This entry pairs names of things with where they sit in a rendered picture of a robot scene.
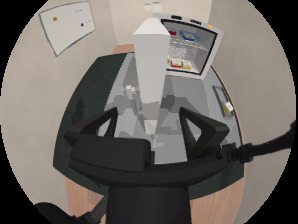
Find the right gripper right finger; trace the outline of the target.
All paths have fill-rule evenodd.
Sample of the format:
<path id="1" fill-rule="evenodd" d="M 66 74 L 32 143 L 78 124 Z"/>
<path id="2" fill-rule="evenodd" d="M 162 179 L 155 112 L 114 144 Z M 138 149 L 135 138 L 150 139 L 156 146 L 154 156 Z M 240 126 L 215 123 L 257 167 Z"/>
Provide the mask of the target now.
<path id="1" fill-rule="evenodd" d="M 180 107 L 178 115 L 180 115 L 182 136 L 184 136 L 186 159 L 188 161 L 196 160 L 205 148 L 220 145 L 227 133 L 230 132 L 229 127 L 221 121 L 210 119 L 210 117 L 190 111 L 188 108 Z M 198 137 L 197 141 L 194 139 L 186 119 L 192 121 L 194 125 L 201 129 L 201 136 Z"/>

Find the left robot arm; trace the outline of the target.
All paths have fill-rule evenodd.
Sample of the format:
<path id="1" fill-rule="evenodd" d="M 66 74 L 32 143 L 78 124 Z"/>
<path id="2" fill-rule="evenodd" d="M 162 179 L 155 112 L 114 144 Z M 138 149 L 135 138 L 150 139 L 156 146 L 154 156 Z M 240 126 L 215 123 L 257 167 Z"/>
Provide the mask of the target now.
<path id="1" fill-rule="evenodd" d="M 108 192 L 109 193 L 109 192 Z M 101 201 L 98 202 L 96 206 L 90 212 L 86 212 L 86 214 L 81 214 L 80 217 L 72 216 L 74 220 L 80 221 L 81 224 L 98 224 L 98 222 L 101 222 L 102 216 L 106 213 L 106 198 L 108 198 L 108 193 L 105 194 L 104 197 L 101 198 Z"/>

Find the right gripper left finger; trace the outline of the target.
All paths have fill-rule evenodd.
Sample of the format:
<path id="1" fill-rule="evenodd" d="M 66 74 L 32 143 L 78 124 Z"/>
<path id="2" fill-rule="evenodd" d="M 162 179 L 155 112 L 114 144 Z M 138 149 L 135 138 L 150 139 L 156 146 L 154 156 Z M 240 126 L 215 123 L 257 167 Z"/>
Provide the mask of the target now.
<path id="1" fill-rule="evenodd" d="M 110 119 L 112 117 L 112 119 Z M 110 119 L 108 129 L 106 129 L 104 136 L 114 137 L 114 131 L 116 131 L 117 125 L 117 107 L 108 109 L 108 111 L 98 113 L 88 119 L 77 121 L 67 129 L 67 131 L 74 131 L 80 133 L 88 133 L 88 135 L 96 135 L 96 129 L 100 128 L 102 124 L 106 123 Z"/>

